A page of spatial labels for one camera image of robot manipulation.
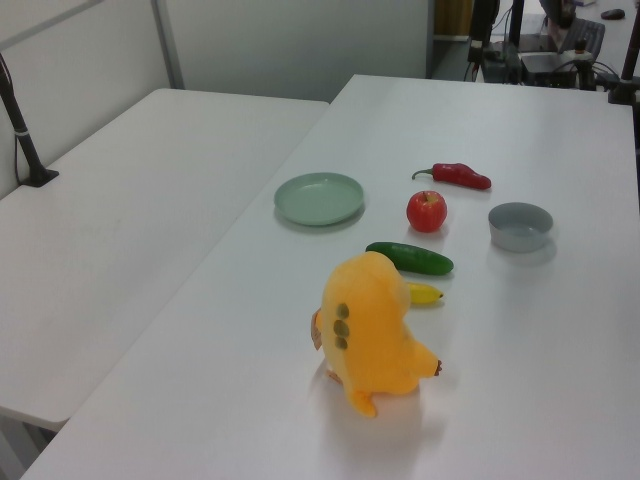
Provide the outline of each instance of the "apple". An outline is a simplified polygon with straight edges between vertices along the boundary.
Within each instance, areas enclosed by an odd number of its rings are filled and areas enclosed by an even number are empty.
[[[409,199],[407,218],[417,231],[435,232],[447,218],[447,204],[438,192],[418,192]]]

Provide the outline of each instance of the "yellow banana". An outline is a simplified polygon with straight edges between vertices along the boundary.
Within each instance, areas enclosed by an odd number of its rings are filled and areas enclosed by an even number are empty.
[[[409,291],[411,292],[411,303],[414,305],[427,305],[437,302],[442,298],[443,293],[431,285],[426,283],[407,282]]]

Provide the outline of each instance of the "green cucumber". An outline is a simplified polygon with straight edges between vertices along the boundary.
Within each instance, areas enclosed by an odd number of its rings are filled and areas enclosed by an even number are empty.
[[[453,270],[453,262],[444,255],[413,245],[393,242],[376,242],[367,247],[367,252],[378,252],[393,262],[398,270],[446,275]]]

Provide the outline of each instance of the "yellow stuffed animal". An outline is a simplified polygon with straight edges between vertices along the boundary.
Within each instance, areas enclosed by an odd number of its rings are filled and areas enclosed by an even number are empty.
[[[408,285],[377,252],[342,263],[325,286],[312,321],[314,343],[324,349],[329,375],[367,417],[377,413],[372,393],[409,393],[420,378],[440,373],[442,363],[404,324],[410,305]]]

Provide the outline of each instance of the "gray bowl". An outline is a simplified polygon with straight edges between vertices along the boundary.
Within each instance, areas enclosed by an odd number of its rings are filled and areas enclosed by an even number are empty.
[[[511,252],[533,252],[549,240],[553,218],[529,203],[503,203],[489,212],[491,240]]]

